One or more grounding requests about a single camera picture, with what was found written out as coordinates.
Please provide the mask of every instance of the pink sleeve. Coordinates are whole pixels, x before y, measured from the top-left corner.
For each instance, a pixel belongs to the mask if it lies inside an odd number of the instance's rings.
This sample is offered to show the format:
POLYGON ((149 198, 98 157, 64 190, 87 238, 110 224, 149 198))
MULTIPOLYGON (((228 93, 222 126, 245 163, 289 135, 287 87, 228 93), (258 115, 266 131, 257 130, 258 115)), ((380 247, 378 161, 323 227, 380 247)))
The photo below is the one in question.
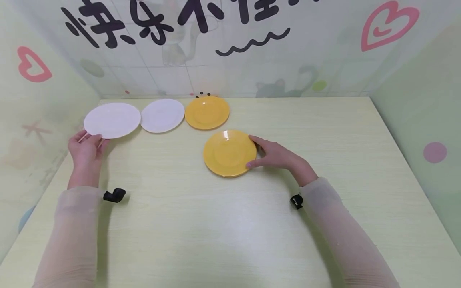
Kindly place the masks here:
POLYGON ((302 187, 300 195, 335 257, 346 287, 400 287, 379 250, 325 178, 302 187))
POLYGON ((33 288, 93 288, 99 206, 104 191, 76 187, 58 199, 54 227, 33 288))

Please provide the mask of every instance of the table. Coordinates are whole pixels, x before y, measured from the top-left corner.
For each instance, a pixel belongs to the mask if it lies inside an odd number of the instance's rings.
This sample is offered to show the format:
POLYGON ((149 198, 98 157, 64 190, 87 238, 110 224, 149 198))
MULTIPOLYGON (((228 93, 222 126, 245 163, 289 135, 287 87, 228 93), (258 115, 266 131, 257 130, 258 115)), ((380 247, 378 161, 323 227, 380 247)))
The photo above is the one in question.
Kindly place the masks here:
MULTIPOLYGON (((142 110, 152 100, 122 101, 142 110)), ((402 287, 461 287, 461 257, 369 98, 228 102, 230 118, 217 130, 183 122, 162 135, 139 128, 113 141, 101 187, 128 194, 101 208, 97 287, 341 286, 321 236, 290 206, 297 187, 285 171, 256 169, 234 179, 208 171, 204 144, 227 129, 308 159, 402 287)), ((71 170, 68 156, 0 266, 2 287, 31 286, 71 170)))

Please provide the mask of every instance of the yellow plate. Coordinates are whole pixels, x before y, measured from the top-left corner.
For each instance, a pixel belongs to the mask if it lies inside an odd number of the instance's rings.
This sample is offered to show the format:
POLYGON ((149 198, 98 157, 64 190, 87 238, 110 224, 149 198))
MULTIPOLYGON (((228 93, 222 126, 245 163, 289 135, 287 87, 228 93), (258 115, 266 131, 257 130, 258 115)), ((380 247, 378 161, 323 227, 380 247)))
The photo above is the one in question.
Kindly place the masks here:
POLYGON ((210 130, 224 124, 229 118, 229 105, 216 96, 194 99, 186 108, 186 121, 200 130, 210 130))
POLYGON ((203 150, 205 164, 222 177, 237 177, 248 169, 245 165, 256 159, 256 146, 248 135, 238 130, 214 134, 203 150))

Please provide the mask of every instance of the heart sticker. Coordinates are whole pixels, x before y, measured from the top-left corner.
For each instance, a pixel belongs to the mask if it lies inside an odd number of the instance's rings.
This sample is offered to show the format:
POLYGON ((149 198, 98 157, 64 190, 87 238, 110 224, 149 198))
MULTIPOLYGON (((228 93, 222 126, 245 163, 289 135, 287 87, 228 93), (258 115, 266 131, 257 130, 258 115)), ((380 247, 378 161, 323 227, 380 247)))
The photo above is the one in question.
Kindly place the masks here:
MULTIPOLYGON (((362 31, 362 52, 372 50, 381 46, 384 46, 386 44, 392 43, 394 41, 399 40, 402 38, 415 24, 416 21, 418 21, 418 18, 420 17, 420 11, 414 7, 405 7, 403 9, 398 10, 399 8, 399 3, 397 1, 389 1, 378 7, 373 13, 371 13, 370 17, 365 22, 365 26, 363 26, 363 31, 362 31), (389 10, 389 15, 387 16, 385 24, 388 25, 392 21, 396 20, 397 18, 400 18, 402 16, 408 16, 409 20, 408 23, 405 27, 403 27, 398 33, 379 40, 378 42, 375 43, 369 43, 368 42, 368 36, 370 34, 370 28, 373 23, 373 20, 376 18, 376 16, 381 13, 384 10, 389 10)), ((383 37, 388 35, 392 29, 387 29, 384 31, 380 31, 378 27, 376 27, 373 30, 373 36, 375 37, 383 37)))
POLYGON ((40 83, 40 82, 45 82, 46 80, 50 79, 53 75, 51 74, 51 71, 48 69, 48 67, 43 63, 43 61, 38 57, 37 54, 35 54, 34 51, 30 50, 27 47, 21 46, 18 48, 18 56, 19 59, 21 59, 21 63, 19 64, 19 73, 26 78, 27 80, 34 82, 34 83, 40 83), (31 75, 29 74, 28 70, 32 68, 32 64, 27 59, 27 56, 31 57, 43 70, 42 73, 37 74, 37 75, 31 75))

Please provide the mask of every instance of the wall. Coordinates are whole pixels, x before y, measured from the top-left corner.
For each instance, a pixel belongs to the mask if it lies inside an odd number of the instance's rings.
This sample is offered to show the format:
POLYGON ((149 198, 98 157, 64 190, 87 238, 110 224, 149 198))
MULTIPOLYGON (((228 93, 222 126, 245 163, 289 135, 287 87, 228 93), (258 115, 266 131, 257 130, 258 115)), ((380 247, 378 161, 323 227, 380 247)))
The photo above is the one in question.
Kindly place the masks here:
POLYGON ((0 55, 1 262, 99 96, 5 1, 0 55))
POLYGON ((205 33, 194 12, 201 7, 187 0, 14 2, 104 98, 364 95, 461 7, 458 0, 277 0, 264 14, 254 8, 264 1, 251 0, 245 17, 246 1, 202 0, 205 33), (164 26, 149 23, 144 7, 164 26), (181 12, 191 13, 188 21, 181 12), (233 46, 239 50, 228 54, 233 46))
POLYGON ((461 19, 372 95, 461 252, 461 19))

